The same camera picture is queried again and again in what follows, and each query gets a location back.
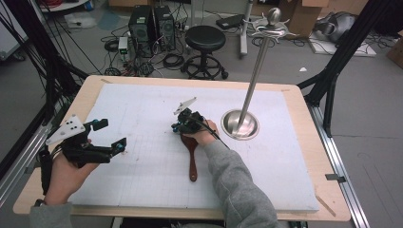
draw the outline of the brown wooden handle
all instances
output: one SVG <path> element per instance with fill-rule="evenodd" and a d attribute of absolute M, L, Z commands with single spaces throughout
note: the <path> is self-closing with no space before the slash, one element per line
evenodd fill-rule
<path fill-rule="evenodd" d="M 181 135 L 181 140 L 182 143 L 189 150 L 190 154 L 189 179 L 194 182 L 198 179 L 198 170 L 196 168 L 196 162 L 195 162 L 195 149 L 198 146 L 198 142 L 195 139 L 185 137 L 184 135 Z"/>
<path fill-rule="evenodd" d="M 198 170 L 196 169 L 195 162 L 195 151 L 190 152 L 190 167 L 189 167 L 189 178 L 191 181 L 196 181 L 198 179 Z"/>

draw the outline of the black stool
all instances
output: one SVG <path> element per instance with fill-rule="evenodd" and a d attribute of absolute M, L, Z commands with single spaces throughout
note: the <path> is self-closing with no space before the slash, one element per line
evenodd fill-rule
<path fill-rule="evenodd" d="M 208 55 L 225 45 L 225 35 L 222 33 L 222 31 L 209 26 L 192 27 L 186 32 L 184 41 L 191 48 L 201 52 L 201 55 L 188 59 L 181 67 L 181 72 L 187 72 L 189 79 L 196 78 L 214 80 L 219 73 L 221 73 L 222 79 L 228 78 L 228 72 L 225 71 L 220 62 L 213 56 Z M 201 58 L 200 64 L 194 64 L 194 60 L 198 58 Z M 214 65 L 209 65 L 208 60 L 211 60 Z M 195 67 L 196 70 L 194 72 L 190 72 L 190 66 Z"/>

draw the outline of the desktop computer tower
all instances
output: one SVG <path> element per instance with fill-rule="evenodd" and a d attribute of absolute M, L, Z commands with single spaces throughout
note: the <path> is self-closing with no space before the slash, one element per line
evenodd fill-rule
<path fill-rule="evenodd" d="M 134 6 L 128 29 L 131 33 L 136 57 L 152 57 L 152 46 L 156 41 L 152 8 L 148 5 Z"/>
<path fill-rule="evenodd" d="M 171 15 L 169 6 L 158 6 L 154 8 L 157 39 L 160 39 L 160 47 L 162 51 L 174 50 L 175 43 L 175 22 L 174 17 Z"/>

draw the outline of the hand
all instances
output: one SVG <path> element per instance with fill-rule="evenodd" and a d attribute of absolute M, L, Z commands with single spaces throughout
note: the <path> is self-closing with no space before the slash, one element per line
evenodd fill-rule
<path fill-rule="evenodd" d="M 44 198 L 46 205 L 67 203 L 71 194 L 75 193 L 84 183 L 88 175 L 98 167 L 98 163 L 88 163 L 78 168 L 69 162 L 63 153 L 53 160 L 50 186 Z"/>
<path fill-rule="evenodd" d="M 207 124 L 211 129 L 213 129 L 217 135 L 219 135 L 219 130 L 217 129 L 217 126 L 214 122 L 211 120 L 206 120 L 204 121 L 205 124 Z M 205 146 L 213 141 L 216 140 L 216 138 L 208 131 L 205 129 L 205 127 L 202 127 L 200 131 L 196 132 L 195 134 L 183 134 L 186 137 L 194 138 L 200 145 Z"/>

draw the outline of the gray sleeve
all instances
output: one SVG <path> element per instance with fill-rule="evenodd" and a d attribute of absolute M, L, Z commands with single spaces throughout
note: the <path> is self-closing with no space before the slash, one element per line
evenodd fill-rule
<path fill-rule="evenodd" d="M 220 141 L 204 151 L 227 227 L 280 227 L 272 202 L 253 183 L 240 155 Z"/>
<path fill-rule="evenodd" d="M 72 228 L 70 221 L 71 203 L 56 206 L 31 207 L 31 228 Z"/>

